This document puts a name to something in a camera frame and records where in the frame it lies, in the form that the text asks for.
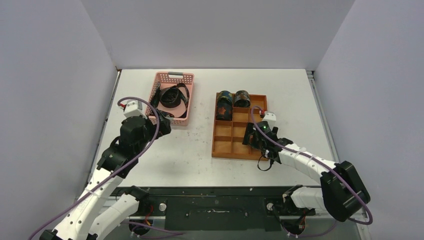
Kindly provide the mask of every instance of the plastic basket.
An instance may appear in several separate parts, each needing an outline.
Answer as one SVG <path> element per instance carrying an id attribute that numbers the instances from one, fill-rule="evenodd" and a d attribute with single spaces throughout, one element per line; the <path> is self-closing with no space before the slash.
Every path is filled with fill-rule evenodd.
<path id="1" fill-rule="evenodd" d="M 190 94 L 190 97 L 188 98 L 187 115 L 185 118 L 168 117 L 168 119 L 171 120 L 171 125 L 187 126 L 189 124 L 190 106 L 192 104 L 192 98 L 193 98 L 194 81 L 195 81 L 195 75 L 193 73 L 159 71 L 156 73 L 156 76 L 154 78 L 153 86 L 150 91 L 149 102 L 152 100 L 153 96 L 155 95 L 155 91 L 159 85 L 160 85 L 160 89 L 164 89 L 164 88 L 172 87 L 178 83 L 184 83 L 187 86 L 188 93 Z M 185 96 L 186 91 L 184 90 L 184 88 L 180 88 L 180 90 Z M 179 106 L 175 108 L 166 108 L 161 103 L 159 103 L 159 105 L 157 106 L 157 109 L 169 112 L 173 114 L 174 116 L 181 116 L 186 111 L 186 106 L 184 106 L 184 104 L 181 103 Z M 150 108 L 146 109 L 145 114 L 153 122 L 153 124 L 156 124 L 155 116 L 150 116 L 151 114 Z"/>

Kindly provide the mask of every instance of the wooden tray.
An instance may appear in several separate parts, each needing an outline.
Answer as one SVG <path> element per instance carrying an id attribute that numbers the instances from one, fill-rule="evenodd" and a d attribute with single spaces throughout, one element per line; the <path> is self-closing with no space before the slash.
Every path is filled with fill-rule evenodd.
<path id="1" fill-rule="evenodd" d="M 217 112 L 216 106 L 217 100 L 215 100 L 214 114 Z M 253 106 L 259 106 L 266 110 L 267 96 L 250 94 L 250 107 Z M 258 160 L 261 157 L 261 151 L 242 144 L 246 126 L 249 122 L 252 122 L 250 107 L 233 106 L 232 121 L 214 120 L 213 158 Z M 262 118 L 259 116 L 259 110 L 255 109 L 253 113 L 255 121 L 260 122 Z"/>

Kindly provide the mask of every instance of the purple cable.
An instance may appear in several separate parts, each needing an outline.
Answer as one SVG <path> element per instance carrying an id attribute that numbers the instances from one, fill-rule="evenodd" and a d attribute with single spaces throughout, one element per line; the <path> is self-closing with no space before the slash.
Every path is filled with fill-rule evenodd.
<path id="1" fill-rule="evenodd" d="M 337 220 L 334 221 L 333 225 L 329 229 L 327 229 L 327 230 L 325 230 L 325 231 L 323 231 L 321 233 L 308 234 L 308 235 L 297 235 L 297 238 L 301 239 L 301 238 L 316 238 L 316 237 L 321 237 L 321 236 L 324 236 L 324 235 L 328 234 L 329 232 L 331 232 L 336 227 L 336 225 L 337 225 Z M 296 237 L 295 234 L 287 231 L 287 229 L 285 227 L 282 227 L 282 229 L 284 229 L 286 232 L 288 232 L 290 234 L 290 236 Z"/>
<path id="2" fill-rule="evenodd" d="M 105 178 L 103 181 L 101 181 L 97 186 L 93 187 L 91 189 L 91 192 L 96 191 L 98 188 L 100 188 L 103 184 L 107 183 L 110 179 L 112 179 L 113 177 L 115 177 L 116 175 L 118 175 L 120 172 L 122 172 L 122 170 L 124 170 L 126 167 L 130 166 L 134 161 L 136 161 L 139 157 L 141 157 L 141 155 L 143 155 L 147 149 L 150 148 L 150 146 L 153 144 L 153 142 L 156 140 L 156 137 L 158 136 L 159 133 L 159 115 L 156 112 L 155 108 L 150 105 L 150 103 L 148 103 L 147 101 L 138 98 L 138 97 L 133 97 L 133 96 L 127 96 L 124 98 L 121 98 L 118 101 L 118 106 L 119 104 L 124 101 L 124 100 L 137 100 L 137 101 L 141 101 L 142 103 L 146 104 L 151 111 L 153 112 L 154 116 L 157 119 L 157 124 L 156 124 L 156 130 L 154 131 L 154 135 L 152 140 L 147 144 L 147 146 L 143 149 L 143 151 L 141 151 L 137 156 L 135 156 L 133 159 L 131 159 L 129 162 L 127 162 L 125 165 L 123 165 L 121 168 L 119 168 L 118 170 L 114 171 L 110 176 L 108 176 L 107 178 Z M 39 228 L 37 228 L 37 230 L 35 230 L 33 233 L 31 233 L 31 235 L 29 236 L 28 240 L 32 240 L 33 237 L 40 232 L 41 230 L 43 230 L 45 227 L 47 227 L 47 225 L 53 223 L 53 221 L 55 221 L 56 219 L 60 218 L 62 215 L 68 213 L 69 211 L 71 211 L 73 208 L 75 208 L 78 204 L 80 204 L 82 201 L 84 201 L 88 196 L 90 196 L 91 193 L 88 192 L 86 193 L 84 196 L 82 196 L 80 199 L 78 199 L 76 202 L 74 202 L 71 206 L 69 206 L 68 208 L 66 208 L 65 210 L 63 210 L 62 212 L 60 212 L 59 214 L 57 214 L 56 216 L 54 216 L 53 218 L 51 218 L 50 220 L 46 221 L 43 225 L 41 225 Z"/>
<path id="3" fill-rule="evenodd" d="M 256 128 L 256 130 L 258 130 L 260 132 L 260 134 L 262 134 L 262 136 L 264 136 L 267 140 L 269 140 L 271 143 L 275 144 L 276 146 L 289 151 L 291 153 L 297 153 L 298 151 L 290 149 L 288 147 L 285 147 L 277 142 L 275 142 L 274 140 L 272 140 L 269 136 L 267 136 L 258 126 L 258 124 L 255 122 L 255 118 L 254 118 L 254 109 L 259 109 L 260 111 L 262 111 L 262 108 L 260 106 L 254 106 L 252 107 L 251 111 L 250 111 L 250 115 L 252 118 L 252 122 L 254 127 Z M 368 208 L 368 206 L 365 204 L 365 202 L 358 196 L 358 194 L 352 189 L 351 186 L 349 186 L 349 184 L 336 172 L 334 171 L 331 167 L 325 165 L 324 163 L 320 162 L 318 159 L 316 159 L 315 157 L 312 157 L 304 152 L 300 152 L 300 155 L 307 157 L 309 159 L 312 159 L 314 162 L 316 162 L 317 164 L 323 166 L 325 169 L 327 169 L 328 171 L 330 171 L 336 178 L 338 178 L 340 180 L 340 182 L 342 182 L 344 184 L 344 186 L 349 190 L 349 192 L 359 201 L 359 203 L 362 205 L 362 207 L 365 209 L 366 213 L 368 214 L 368 218 L 369 221 L 359 221 L 353 218 L 348 218 L 350 221 L 357 223 L 357 224 L 363 224 L 363 225 L 370 225 L 373 223 L 373 215 L 371 214 L 370 209 Z"/>
<path id="4" fill-rule="evenodd" d="M 179 232 L 179 231 L 169 231 L 166 229 L 162 229 L 162 228 L 158 228 L 155 226 L 149 226 L 140 222 L 135 222 L 135 221 L 123 221 L 123 224 L 132 224 L 135 225 L 135 227 L 132 228 L 131 232 L 134 232 L 134 230 L 138 227 L 144 227 L 144 228 L 149 228 L 149 229 L 153 229 L 159 232 L 163 232 L 163 233 L 167 233 L 167 234 L 171 234 L 171 235 L 167 235 L 167 236 L 143 236 L 141 235 L 140 238 L 142 239 L 164 239 L 164 238 L 170 238 L 170 237 L 175 237 L 175 236 L 180 236 L 183 235 L 183 232 Z"/>

